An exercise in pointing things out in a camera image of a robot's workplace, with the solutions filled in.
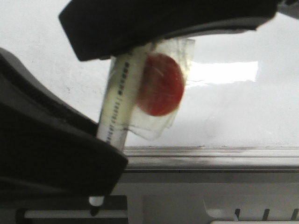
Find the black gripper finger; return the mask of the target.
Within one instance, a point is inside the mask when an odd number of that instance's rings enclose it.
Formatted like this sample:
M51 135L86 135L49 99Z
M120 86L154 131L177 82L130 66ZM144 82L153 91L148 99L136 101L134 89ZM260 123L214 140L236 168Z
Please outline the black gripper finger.
M275 0L72 0L58 18L78 60L89 61L160 39L255 30L277 9Z
M96 131L0 50L0 186L8 186L8 198L109 195L128 160Z

